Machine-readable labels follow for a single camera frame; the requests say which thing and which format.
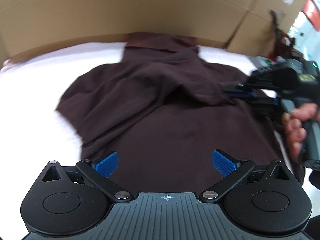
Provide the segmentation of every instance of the dark brown garment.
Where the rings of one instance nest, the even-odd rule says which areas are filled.
[[[221,90],[245,81],[242,72],[203,61],[192,39],[162,35],[161,47],[161,35],[144,35],[122,62],[92,69],[62,96],[57,110],[83,138],[82,158],[117,151],[110,179],[132,193],[203,191],[222,178],[217,148],[257,164],[282,159],[270,122]]]

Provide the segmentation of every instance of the gray ribbed plate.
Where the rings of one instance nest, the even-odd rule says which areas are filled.
[[[24,240],[57,240],[27,235]],[[99,225],[63,240],[262,240],[231,223],[217,204],[201,203],[194,193],[140,193],[129,203],[113,206]],[[307,240],[299,233],[276,238]]]

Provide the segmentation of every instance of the finger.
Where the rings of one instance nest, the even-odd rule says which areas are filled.
[[[288,147],[290,148],[294,142],[300,143],[300,142],[304,141],[306,139],[306,137],[307,137],[307,132],[303,128],[299,128],[297,130],[292,131],[291,133],[289,133],[287,135]]]
[[[301,147],[302,147],[301,143],[298,143],[298,142],[292,143],[290,147],[290,155],[294,161],[298,160],[299,154],[301,152]]]
[[[291,116],[297,118],[302,122],[313,119],[316,115],[317,105],[313,103],[307,103],[300,106],[298,109],[291,111]]]
[[[290,114],[289,113],[283,113],[281,117],[282,124],[284,126],[287,126],[288,122],[290,121]]]
[[[302,127],[301,121],[297,118],[293,118],[293,119],[290,119],[287,125],[284,127],[284,131],[286,134],[289,134],[294,130],[299,129],[300,127]]]

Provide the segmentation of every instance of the red object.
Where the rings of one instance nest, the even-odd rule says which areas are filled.
[[[317,31],[320,31],[320,12],[312,0],[307,0],[302,12]]]

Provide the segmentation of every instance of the yellow label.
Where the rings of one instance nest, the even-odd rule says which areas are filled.
[[[310,82],[310,81],[315,81],[316,80],[316,78],[313,75],[310,75],[310,74],[299,75],[299,78],[303,82]]]

